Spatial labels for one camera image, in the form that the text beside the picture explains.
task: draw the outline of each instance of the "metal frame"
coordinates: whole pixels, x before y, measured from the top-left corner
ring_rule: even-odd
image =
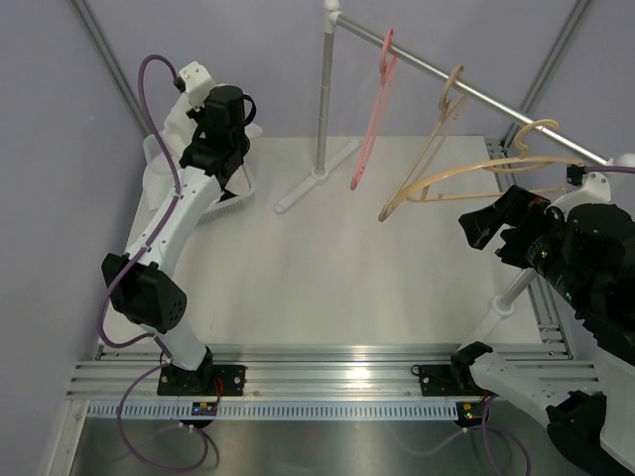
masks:
[[[147,124],[143,119],[139,105],[130,86],[110,50],[106,38],[91,9],[85,0],[72,0],[95,40],[99,52],[115,79],[121,94],[135,116],[140,129],[147,133]],[[489,97],[468,84],[458,81],[455,87],[464,93],[476,97],[490,105],[514,121],[527,124],[532,120],[525,116],[525,109],[531,109],[546,79],[553,73],[554,64],[565,50],[583,18],[591,0],[578,0],[570,17],[563,26],[559,38],[555,41],[550,54],[545,59],[541,71],[537,75],[532,88],[528,92],[521,112]],[[353,22],[339,12],[334,12],[334,23],[344,30],[381,47],[383,39],[374,32]],[[330,87],[330,69],[332,61],[333,34],[324,37],[324,65],[322,66],[322,89],[319,107],[319,130],[316,157],[316,177],[327,170],[324,164],[324,151],[327,130],[328,98]],[[447,73],[421,59],[398,45],[389,50],[397,58],[430,73],[439,79],[446,79]],[[558,133],[538,128],[540,133],[553,141],[569,148],[574,153],[596,164],[604,165],[606,160],[601,156],[575,144]],[[488,153],[492,158],[504,157],[500,140],[486,140]],[[339,162],[348,154],[343,154]],[[501,189],[513,183],[513,176],[497,177]],[[573,360],[569,340],[571,335],[562,326],[556,310],[551,289],[542,279],[534,280],[529,285],[541,333],[542,344],[533,345],[500,345],[496,351],[516,365],[523,367],[540,379],[567,382],[571,389],[583,389],[589,392],[599,391],[599,383],[591,362]],[[435,402],[422,399],[417,380],[409,374],[409,368],[415,363],[443,363],[455,351],[453,345],[422,346],[337,346],[337,347],[297,347],[297,346],[211,346],[215,361],[219,363],[237,363],[246,365],[249,370],[245,385],[245,397],[227,399],[232,407],[262,408],[296,408],[301,403],[318,402],[320,405],[337,405],[347,403],[355,408],[372,404],[373,408],[394,409],[395,406],[412,403],[430,405]],[[67,392],[67,404],[60,435],[57,439],[56,451],[50,461],[46,474],[67,474],[79,442],[79,435],[84,419],[88,413],[99,415],[98,408],[105,414],[112,413],[118,405],[123,391],[142,372],[158,362],[159,354],[154,344],[137,344],[126,351],[115,351],[104,346],[99,347],[95,360],[78,362]],[[162,411],[164,415],[152,417],[174,418],[189,405],[194,398],[166,398],[156,395],[158,376],[154,375],[142,382],[130,396],[130,404],[136,406],[132,416],[140,413],[157,413],[157,409],[173,409]]]

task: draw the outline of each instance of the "gray wall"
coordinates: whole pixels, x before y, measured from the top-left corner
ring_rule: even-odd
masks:
[[[635,152],[633,18],[635,2],[594,2],[532,114],[536,118],[557,119],[571,139],[606,158]],[[533,137],[528,143],[539,154],[570,155],[542,137]],[[549,168],[522,176],[522,184],[551,186],[563,182],[564,176],[564,170]],[[614,190],[614,201],[635,214],[635,176],[626,177],[622,186]],[[562,299],[559,308],[566,316],[572,315]],[[576,350],[582,356],[592,355],[592,339],[579,323],[574,325],[578,330]]]
[[[125,244],[143,159],[70,2],[4,2],[0,64],[0,467],[32,475],[94,345],[99,266]]]
[[[248,90],[269,136],[316,133],[321,65],[321,0],[90,0],[129,80],[147,53],[178,67],[207,65],[218,81]],[[341,10],[518,105],[572,7],[572,0],[342,0]],[[363,135],[378,84],[379,50],[338,31],[331,135]],[[167,113],[171,96],[153,78],[149,98]],[[398,64],[384,121],[387,135],[425,135],[439,116],[442,84]],[[503,134],[507,120],[468,104],[457,134]]]

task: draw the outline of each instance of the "floor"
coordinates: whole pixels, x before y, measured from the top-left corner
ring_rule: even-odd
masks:
[[[467,246],[457,218],[493,199],[404,203],[384,223],[384,201],[424,143],[381,137],[366,173],[349,190],[357,154],[286,214],[274,205],[309,173],[312,138],[254,141],[247,157],[256,191],[243,210],[198,225],[173,279],[188,295],[186,319],[205,343],[392,345],[459,343],[491,298],[518,275],[494,251]],[[347,143],[329,139],[327,154]],[[487,160],[481,137],[451,137],[431,166],[437,172]],[[432,190],[486,192],[487,172],[453,178]],[[150,214],[142,197],[131,240]],[[115,340],[139,333],[112,309]],[[540,343],[527,294],[491,343]]]

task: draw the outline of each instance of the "pink clothes hanger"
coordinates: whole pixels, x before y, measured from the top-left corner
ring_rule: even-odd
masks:
[[[373,152],[375,146],[375,139],[381,129],[381,121],[386,112],[386,106],[388,105],[388,99],[393,89],[393,78],[395,77],[395,66],[397,65],[397,58],[392,57],[390,62],[386,62],[388,55],[388,48],[393,41],[393,30],[388,30],[386,37],[384,37],[384,45],[381,49],[381,58],[379,60],[379,90],[377,91],[377,97],[375,98],[375,105],[373,106],[373,112],[370,116],[370,122],[368,123],[368,129],[366,130],[366,137],[364,138],[364,145],[361,148],[359,154],[359,160],[357,161],[357,167],[353,174],[353,179],[350,182],[350,189],[355,190],[359,185],[361,176],[366,170],[366,165],[370,159],[370,155]]]

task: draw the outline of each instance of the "gray floor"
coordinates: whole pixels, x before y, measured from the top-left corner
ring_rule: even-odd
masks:
[[[491,422],[513,430],[532,456],[534,475],[583,475],[551,446],[547,434],[530,417],[505,403],[493,407]],[[131,441],[141,443],[166,421],[126,421]],[[491,475],[480,434],[461,436],[432,457],[410,454],[406,447],[426,451],[457,431],[451,422],[284,422],[215,421],[206,431],[220,452],[218,475],[274,476],[386,476],[386,475]],[[522,453],[493,434],[494,455],[506,475],[525,474]],[[167,465],[187,465],[200,456],[197,438],[185,431],[170,431],[140,446],[142,453]],[[84,426],[71,474],[166,474],[145,467],[119,438],[114,419],[90,419]],[[210,455],[198,471],[209,474]]]

